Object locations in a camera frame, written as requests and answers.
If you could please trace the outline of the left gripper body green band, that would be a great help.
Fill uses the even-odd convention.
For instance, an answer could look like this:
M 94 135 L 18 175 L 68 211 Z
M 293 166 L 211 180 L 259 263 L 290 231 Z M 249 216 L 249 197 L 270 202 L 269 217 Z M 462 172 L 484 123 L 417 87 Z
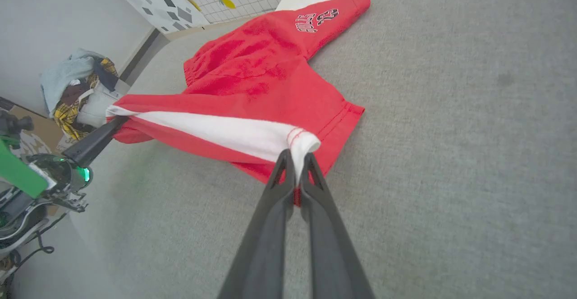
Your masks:
M 12 153 L 15 147 L 19 147 L 16 139 L 1 140 L 1 177 L 12 185 L 1 196 L 1 212 L 29 212 L 44 204 L 85 212 L 88 204 L 82 190 L 93 181 L 93 172 L 84 152 L 92 147 L 91 141 L 83 139 L 59 156 L 35 154 L 25 159 Z

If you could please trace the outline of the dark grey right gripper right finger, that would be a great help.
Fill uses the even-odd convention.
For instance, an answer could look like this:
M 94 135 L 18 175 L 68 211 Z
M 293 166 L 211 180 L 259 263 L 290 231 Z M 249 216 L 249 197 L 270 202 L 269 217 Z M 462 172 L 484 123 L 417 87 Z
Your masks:
M 314 299 L 373 299 L 373 289 L 313 153 L 300 176 L 301 215 L 309 225 Z

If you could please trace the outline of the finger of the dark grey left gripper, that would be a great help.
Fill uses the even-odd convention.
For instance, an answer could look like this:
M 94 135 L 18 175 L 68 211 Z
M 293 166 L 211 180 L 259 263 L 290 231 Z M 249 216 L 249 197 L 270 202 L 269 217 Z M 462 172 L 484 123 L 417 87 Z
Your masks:
M 86 137 L 64 150 L 62 155 L 79 167 L 87 168 L 114 138 L 115 133 L 128 121 L 127 116 L 115 116 L 93 130 Z

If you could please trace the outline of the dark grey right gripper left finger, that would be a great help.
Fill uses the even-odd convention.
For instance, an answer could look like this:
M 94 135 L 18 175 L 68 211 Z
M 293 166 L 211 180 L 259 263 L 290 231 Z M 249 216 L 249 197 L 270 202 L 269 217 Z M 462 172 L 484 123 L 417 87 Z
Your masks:
M 222 288 L 219 299 L 281 299 L 286 224 L 294 207 L 296 169 L 290 149 L 274 166 Z

